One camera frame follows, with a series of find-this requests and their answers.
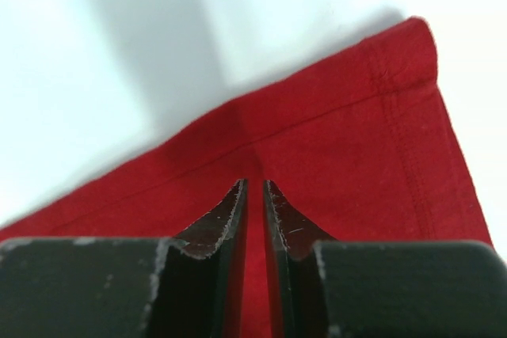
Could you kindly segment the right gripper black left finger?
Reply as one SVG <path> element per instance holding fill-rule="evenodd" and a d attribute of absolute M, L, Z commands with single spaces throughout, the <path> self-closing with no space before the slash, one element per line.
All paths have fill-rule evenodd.
<path fill-rule="evenodd" d="M 172 237 L 1 244 L 4 337 L 237 337 L 247 183 Z"/>

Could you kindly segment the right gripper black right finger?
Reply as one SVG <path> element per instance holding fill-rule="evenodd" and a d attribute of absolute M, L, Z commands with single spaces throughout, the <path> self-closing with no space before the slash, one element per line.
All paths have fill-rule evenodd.
<path fill-rule="evenodd" d="M 267 180 L 275 337 L 503 337 L 506 266 L 478 241 L 339 241 Z"/>

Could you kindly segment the red t shirt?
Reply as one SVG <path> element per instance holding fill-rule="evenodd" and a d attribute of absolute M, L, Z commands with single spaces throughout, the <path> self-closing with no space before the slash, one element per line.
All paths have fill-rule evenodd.
<path fill-rule="evenodd" d="M 174 235 L 241 178 L 244 337 L 271 334 L 265 180 L 342 240 L 491 241 L 437 86 L 432 33 L 416 17 L 223 104 L 1 237 Z"/>

